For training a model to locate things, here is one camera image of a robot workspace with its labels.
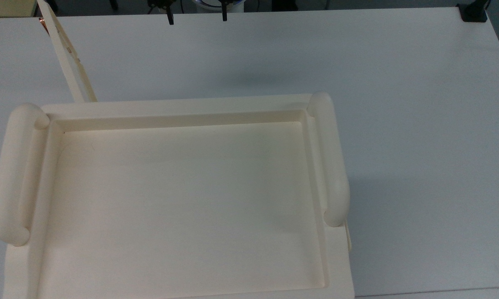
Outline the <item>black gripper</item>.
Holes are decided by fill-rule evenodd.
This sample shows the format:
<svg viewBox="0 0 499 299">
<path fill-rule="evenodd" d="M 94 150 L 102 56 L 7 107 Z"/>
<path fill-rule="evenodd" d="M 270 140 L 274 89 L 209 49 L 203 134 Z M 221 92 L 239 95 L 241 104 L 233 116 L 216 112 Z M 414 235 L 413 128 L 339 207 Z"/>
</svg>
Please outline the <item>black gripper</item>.
<svg viewBox="0 0 499 299">
<path fill-rule="evenodd" d="M 160 8 L 162 10 L 166 10 L 166 16 L 168 18 L 169 24 L 174 25 L 174 15 L 171 10 L 171 6 L 174 2 L 177 2 L 176 0 L 148 0 L 147 5 L 150 8 Z M 221 3 L 221 9 L 222 9 L 222 19 L 223 22 L 226 22 L 228 20 L 227 14 L 228 14 L 228 3 Z"/>
</svg>

